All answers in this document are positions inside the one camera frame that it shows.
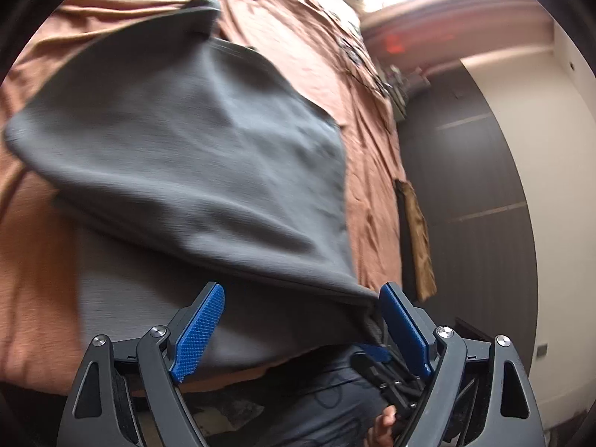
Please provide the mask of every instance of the gray towel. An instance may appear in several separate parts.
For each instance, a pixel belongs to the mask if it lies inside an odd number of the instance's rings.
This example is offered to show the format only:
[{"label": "gray towel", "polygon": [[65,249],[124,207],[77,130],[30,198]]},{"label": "gray towel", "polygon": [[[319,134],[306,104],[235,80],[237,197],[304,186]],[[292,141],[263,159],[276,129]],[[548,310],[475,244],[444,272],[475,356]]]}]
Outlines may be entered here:
[{"label": "gray towel", "polygon": [[7,125],[8,147],[93,230],[83,340],[139,336],[207,280],[228,304],[204,368],[374,340],[339,130],[263,56],[210,38],[217,15],[183,9],[102,38]]}]

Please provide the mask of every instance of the metal screw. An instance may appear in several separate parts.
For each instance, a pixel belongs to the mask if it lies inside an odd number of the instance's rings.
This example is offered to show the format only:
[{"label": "metal screw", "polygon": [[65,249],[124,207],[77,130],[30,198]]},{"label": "metal screw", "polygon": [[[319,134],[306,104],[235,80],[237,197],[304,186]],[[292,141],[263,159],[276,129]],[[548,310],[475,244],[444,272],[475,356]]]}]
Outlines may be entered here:
[{"label": "metal screw", "polygon": [[151,336],[154,338],[161,338],[164,334],[166,334],[166,331],[167,329],[165,326],[154,326],[151,328],[149,334],[151,334]]},{"label": "metal screw", "polygon": [[499,336],[497,336],[497,343],[506,348],[511,344],[511,340],[507,336],[503,336],[502,334],[500,334]]},{"label": "metal screw", "polygon": [[91,340],[91,343],[93,343],[93,346],[103,346],[107,340],[108,337],[105,334],[98,334]]},{"label": "metal screw", "polygon": [[453,336],[453,330],[449,326],[439,326],[437,328],[437,334],[442,338],[451,338]]}]

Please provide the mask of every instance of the blue finger pad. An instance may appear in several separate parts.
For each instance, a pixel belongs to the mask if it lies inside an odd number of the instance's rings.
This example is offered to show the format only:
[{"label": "blue finger pad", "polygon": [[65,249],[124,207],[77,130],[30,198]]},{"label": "blue finger pad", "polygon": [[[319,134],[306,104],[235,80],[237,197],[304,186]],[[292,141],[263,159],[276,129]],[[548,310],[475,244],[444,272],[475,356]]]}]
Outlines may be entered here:
[{"label": "blue finger pad", "polygon": [[224,304],[224,288],[217,284],[198,309],[178,342],[176,358],[170,370],[172,378],[177,383],[181,383],[186,375],[191,375],[197,369],[213,330],[224,312]]},{"label": "blue finger pad", "polygon": [[431,376],[428,345],[388,285],[379,294],[381,313],[389,334],[399,348],[410,372],[422,379]]},{"label": "blue finger pad", "polygon": [[387,349],[383,348],[382,346],[374,346],[374,345],[366,345],[363,343],[359,343],[358,346],[362,351],[364,351],[367,355],[369,355],[373,360],[379,363],[387,363],[391,361],[391,355],[387,351]]}]

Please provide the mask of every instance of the dark pants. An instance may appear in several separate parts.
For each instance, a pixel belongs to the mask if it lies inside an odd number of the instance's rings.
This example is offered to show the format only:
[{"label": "dark pants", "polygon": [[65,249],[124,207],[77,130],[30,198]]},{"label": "dark pants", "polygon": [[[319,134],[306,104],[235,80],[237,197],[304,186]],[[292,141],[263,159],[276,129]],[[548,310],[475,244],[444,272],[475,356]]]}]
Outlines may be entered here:
[{"label": "dark pants", "polygon": [[359,350],[320,348],[257,380],[185,398],[189,406],[226,398],[264,407],[239,430],[208,437],[210,447],[361,447],[387,402],[351,369],[350,357]]}]

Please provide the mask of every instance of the bed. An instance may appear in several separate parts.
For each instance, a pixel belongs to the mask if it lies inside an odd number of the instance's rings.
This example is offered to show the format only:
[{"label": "bed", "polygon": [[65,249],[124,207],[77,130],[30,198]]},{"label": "bed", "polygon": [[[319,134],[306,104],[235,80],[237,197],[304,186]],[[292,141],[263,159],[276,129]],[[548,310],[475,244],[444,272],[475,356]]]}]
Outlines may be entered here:
[{"label": "bed", "polygon": [[[4,80],[0,123],[22,109],[86,45],[188,1],[64,1]],[[391,105],[376,90],[376,72],[357,17],[341,0],[219,3],[218,36],[258,50],[341,129],[346,221],[358,282],[378,291],[389,280],[399,281],[394,183],[406,177]],[[6,149],[0,152],[0,170],[0,380],[66,394],[86,346],[81,344],[77,306],[76,225],[53,207],[55,190]],[[421,215],[418,231],[428,257]],[[265,367],[230,373],[210,387],[257,377]]]}]

